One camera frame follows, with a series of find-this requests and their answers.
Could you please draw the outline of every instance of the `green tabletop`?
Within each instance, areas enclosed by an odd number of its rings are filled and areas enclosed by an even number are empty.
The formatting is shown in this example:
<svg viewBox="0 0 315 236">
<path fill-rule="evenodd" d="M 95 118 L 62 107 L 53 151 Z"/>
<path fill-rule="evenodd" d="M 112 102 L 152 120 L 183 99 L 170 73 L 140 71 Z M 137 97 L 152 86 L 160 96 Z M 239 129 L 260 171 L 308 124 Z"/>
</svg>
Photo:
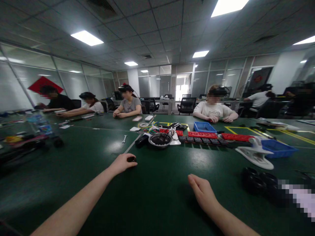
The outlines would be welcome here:
<svg viewBox="0 0 315 236">
<path fill-rule="evenodd" d="M 38 150 L 24 163 L 1 169 L 0 218 L 27 235 L 75 195 L 97 174 L 108 167 L 118 154 L 124 153 L 138 137 L 129 129 L 139 123 L 132 117 L 114 119 L 112 114 L 95 116 L 90 121 L 73 122 L 59 129 L 59 119 L 47 116 L 54 130 L 65 142 L 50 150 Z M 157 122 L 180 122 L 193 130 L 192 116 L 156 115 Z M 282 120 L 313 131 L 310 125 Z M 214 124 L 216 130 L 257 135 L 248 128 L 257 120 L 240 118 L 233 123 Z M 27 123 L 0 129 L 0 135 L 27 129 Z M 279 179 L 298 183 L 295 169 L 312 171 L 313 133 L 296 132 L 301 138 L 280 131 L 266 134 L 299 151 L 290 158 L 271 159 L 275 169 L 267 171 Z M 126 143 L 122 140 L 128 135 Z M 240 172 L 253 167 L 243 156 L 229 148 L 182 144 L 164 150 L 132 146 L 138 166 L 115 177 L 88 217 L 79 235 L 220 235 L 219 229 L 202 212 L 188 185 L 187 175 L 208 179 L 219 202 L 261 235 L 310 235 L 313 229 L 294 207 L 278 208 L 262 196 L 252 196 L 241 187 Z"/>
</svg>

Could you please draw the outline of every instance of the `small tool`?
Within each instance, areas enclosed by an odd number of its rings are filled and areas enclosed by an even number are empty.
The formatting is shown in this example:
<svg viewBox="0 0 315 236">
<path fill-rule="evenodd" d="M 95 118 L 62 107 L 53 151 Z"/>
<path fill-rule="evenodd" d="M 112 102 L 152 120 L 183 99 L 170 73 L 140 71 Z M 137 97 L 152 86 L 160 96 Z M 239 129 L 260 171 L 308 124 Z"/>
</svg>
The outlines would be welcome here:
<svg viewBox="0 0 315 236">
<path fill-rule="evenodd" d="M 124 141 L 122 141 L 122 143 L 125 143 L 125 142 L 126 142 L 127 136 L 128 136 L 128 135 L 125 135 Z"/>
</svg>

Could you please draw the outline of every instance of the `white t-shirt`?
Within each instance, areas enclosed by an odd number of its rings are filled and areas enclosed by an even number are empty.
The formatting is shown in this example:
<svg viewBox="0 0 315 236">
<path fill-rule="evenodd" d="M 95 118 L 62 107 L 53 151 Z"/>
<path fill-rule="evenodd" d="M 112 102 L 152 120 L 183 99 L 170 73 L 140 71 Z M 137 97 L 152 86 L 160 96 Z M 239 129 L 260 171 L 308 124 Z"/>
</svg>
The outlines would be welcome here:
<svg viewBox="0 0 315 236">
<path fill-rule="evenodd" d="M 194 109 L 194 112 L 199 112 L 205 116 L 227 117 L 233 113 L 226 105 L 217 103 L 210 105 L 208 102 L 200 102 Z"/>
<path fill-rule="evenodd" d="M 255 93 L 255 94 L 249 96 L 248 98 L 249 98 L 251 101 L 253 101 L 252 107 L 254 107 L 254 108 L 259 108 L 259 107 L 261 107 L 261 106 L 269 99 L 269 98 L 266 96 L 266 93 L 268 93 L 268 91 Z"/>
<path fill-rule="evenodd" d="M 91 107 L 90 107 L 89 104 L 85 104 L 85 105 L 83 106 L 83 108 L 84 108 L 84 109 L 92 110 L 92 111 L 97 112 L 97 113 L 102 113 L 102 112 L 104 112 L 104 107 L 103 107 L 103 105 L 101 104 L 101 102 L 96 102 L 96 103 L 94 103 L 94 105 L 91 106 Z"/>
</svg>

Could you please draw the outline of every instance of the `blue tray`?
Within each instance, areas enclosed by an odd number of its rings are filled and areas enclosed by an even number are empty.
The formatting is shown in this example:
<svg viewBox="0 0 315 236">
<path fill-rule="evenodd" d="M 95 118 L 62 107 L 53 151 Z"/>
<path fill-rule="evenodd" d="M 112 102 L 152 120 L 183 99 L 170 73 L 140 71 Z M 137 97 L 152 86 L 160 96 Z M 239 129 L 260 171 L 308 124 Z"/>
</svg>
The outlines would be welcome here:
<svg viewBox="0 0 315 236">
<path fill-rule="evenodd" d="M 196 132 L 216 133 L 217 131 L 208 122 L 194 122 Z"/>
<path fill-rule="evenodd" d="M 278 142 L 277 140 L 262 140 L 262 148 L 267 151 L 271 151 L 274 154 L 266 155 L 267 158 L 281 158 L 292 156 L 298 149 L 289 145 Z"/>
</svg>

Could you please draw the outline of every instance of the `ceiling light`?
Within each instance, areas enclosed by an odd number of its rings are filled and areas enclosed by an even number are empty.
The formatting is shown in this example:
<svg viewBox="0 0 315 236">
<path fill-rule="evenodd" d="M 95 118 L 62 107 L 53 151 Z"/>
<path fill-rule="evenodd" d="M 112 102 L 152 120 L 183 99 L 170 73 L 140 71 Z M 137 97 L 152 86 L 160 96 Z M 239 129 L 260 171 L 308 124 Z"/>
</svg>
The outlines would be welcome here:
<svg viewBox="0 0 315 236">
<path fill-rule="evenodd" d="M 209 51 L 201 51 L 201 52 L 195 52 L 193 55 L 193 58 L 195 57 L 204 57 L 208 54 Z"/>
<path fill-rule="evenodd" d="M 211 17 L 241 10 L 248 1 L 249 0 L 218 0 Z"/>
<path fill-rule="evenodd" d="M 136 62 L 125 62 L 126 65 L 129 66 L 137 66 L 138 64 Z"/>
<path fill-rule="evenodd" d="M 315 42 L 315 36 L 310 37 L 308 39 L 305 39 L 303 41 L 300 41 L 298 43 L 295 43 L 294 45 L 298 45 L 298 44 L 305 44 L 305 43 L 314 43 Z"/>
<path fill-rule="evenodd" d="M 104 43 L 103 41 L 99 40 L 97 37 L 95 37 L 94 35 L 90 34 L 85 30 L 78 33 L 74 33 L 71 36 L 90 46 L 95 46 Z"/>
</svg>

